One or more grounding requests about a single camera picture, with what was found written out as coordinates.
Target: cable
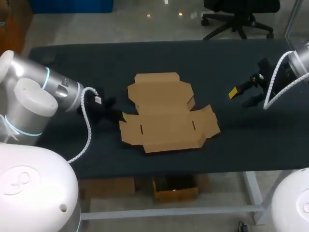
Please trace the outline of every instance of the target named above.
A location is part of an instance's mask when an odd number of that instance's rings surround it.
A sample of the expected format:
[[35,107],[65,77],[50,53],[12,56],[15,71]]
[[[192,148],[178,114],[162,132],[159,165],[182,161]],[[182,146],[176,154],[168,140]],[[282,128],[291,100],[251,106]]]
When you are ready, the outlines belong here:
[[85,123],[86,123],[86,126],[87,126],[87,130],[88,130],[87,142],[86,142],[84,148],[82,149],[82,151],[77,156],[75,156],[74,158],[70,159],[68,161],[68,163],[72,163],[72,162],[76,161],[78,158],[80,158],[86,152],[86,150],[88,149],[88,147],[90,145],[90,142],[91,142],[91,136],[92,136],[91,127],[90,127],[90,122],[89,122],[89,119],[88,119],[88,116],[87,116],[87,113],[86,113],[85,102],[84,102],[85,93],[87,91],[92,91],[96,96],[98,96],[98,92],[94,88],[91,88],[91,87],[84,88],[83,91],[82,91],[82,94],[81,94],[82,113],[83,113],[83,116],[84,116],[84,119],[85,119]]
[[274,70],[274,73],[271,77],[271,80],[270,80],[270,84],[269,84],[269,87],[268,87],[268,91],[267,91],[267,95],[266,95],[266,99],[265,99],[265,102],[264,102],[264,110],[267,110],[283,93],[285,93],[287,90],[289,90],[290,88],[292,88],[294,85],[298,84],[299,82],[307,79],[309,77],[309,73],[297,78],[296,80],[294,80],[293,82],[291,82],[289,85],[287,85],[285,88],[283,88],[273,99],[271,99],[270,102],[269,101],[269,97],[270,97],[270,94],[271,94],[271,90],[272,90],[272,87],[273,87],[273,84],[274,84],[274,81],[275,81],[275,78],[276,78],[276,75],[277,75],[277,72],[278,72],[278,69],[283,61],[283,59],[289,55],[290,53],[292,53],[291,51],[290,52],[286,52],[282,55],[282,57],[279,59],[277,65],[276,65],[276,68]]

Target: cardboard box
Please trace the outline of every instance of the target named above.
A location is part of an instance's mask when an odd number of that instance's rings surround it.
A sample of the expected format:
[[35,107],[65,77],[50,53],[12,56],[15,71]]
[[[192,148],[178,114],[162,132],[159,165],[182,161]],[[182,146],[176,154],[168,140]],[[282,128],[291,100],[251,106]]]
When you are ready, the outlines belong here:
[[126,196],[135,193],[133,177],[111,179],[79,180],[79,190],[82,200]]
[[128,96],[139,115],[119,122],[122,141],[143,145],[146,153],[199,148],[220,132],[210,105],[190,111],[193,90],[175,72],[137,74]]
[[27,0],[0,0],[0,55],[6,50],[22,52],[32,17]]
[[154,177],[154,199],[160,203],[186,202],[198,195],[195,178],[186,176]]

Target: gray floor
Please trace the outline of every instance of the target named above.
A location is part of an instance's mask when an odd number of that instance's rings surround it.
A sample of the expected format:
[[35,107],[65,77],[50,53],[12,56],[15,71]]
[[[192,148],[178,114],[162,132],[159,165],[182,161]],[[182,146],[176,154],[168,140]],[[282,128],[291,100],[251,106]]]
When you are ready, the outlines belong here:
[[[115,0],[111,14],[37,14],[26,37],[23,55],[35,46],[57,44],[121,43],[136,41],[199,40],[221,23],[211,21],[209,27],[200,25],[201,15],[206,13],[202,0]],[[256,18],[275,28],[275,36],[283,36],[293,0],[281,0],[281,9],[276,14],[258,14]],[[301,24],[306,12],[302,12]],[[307,33],[308,27],[293,28],[297,40],[299,34]],[[265,38],[266,32],[245,29],[248,38]],[[226,31],[215,39],[239,38]],[[5,98],[0,89],[0,113],[5,109]],[[263,196],[278,176],[277,171],[257,172]],[[204,193],[198,200],[187,203],[201,205],[244,205],[248,203],[243,181],[238,173],[211,174],[212,193]],[[147,209],[179,205],[155,205],[150,194],[138,193],[131,197],[92,200],[90,211],[124,209]],[[150,217],[134,219],[96,220],[87,224],[84,232],[99,231],[210,231],[235,232],[238,221],[250,225],[252,232],[274,232],[272,225],[254,226],[250,214],[225,214],[203,216]]]

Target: black tablecloth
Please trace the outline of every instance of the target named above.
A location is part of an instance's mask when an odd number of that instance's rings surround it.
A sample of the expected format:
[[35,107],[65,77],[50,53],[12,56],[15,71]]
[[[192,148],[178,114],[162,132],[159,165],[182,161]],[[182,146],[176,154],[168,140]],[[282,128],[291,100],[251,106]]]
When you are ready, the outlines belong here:
[[[187,42],[80,44],[38,47],[29,57],[85,87],[103,87],[118,98],[117,108],[136,113],[127,86],[137,73],[177,72],[191,83],[197,108],[211,104],[221,133],[201,149],[146,155],[140,147],[124,145],[116,125],[103,121],[93,128],[89,150],[72,164],[78,178],[238,172],[299,169],[309,166],[309,87],[299,84],[268,110],[242,109],[257,94],[251,89],[230,100],[235,84],[258,71],[257,62],[277,63],[287,51],[280,40],[213,40]],[[87,139],[83,118],[58,113],[51,119],[38,146],[67,160],[79,153]]]

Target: chair wheel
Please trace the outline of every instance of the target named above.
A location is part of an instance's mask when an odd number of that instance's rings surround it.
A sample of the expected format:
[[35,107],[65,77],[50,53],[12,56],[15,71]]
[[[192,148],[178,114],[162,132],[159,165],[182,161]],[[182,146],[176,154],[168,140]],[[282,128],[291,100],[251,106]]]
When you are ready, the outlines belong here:
[[273,39],[273,38],[275,38],[275,35],[274,35],[274,33],[269,33],[269,34],[267,34],[266,38],[267,39]]
[[201,24],[204,27],[210,25],[209,20],[207,18],[203,18],[202,21],[201,21]]

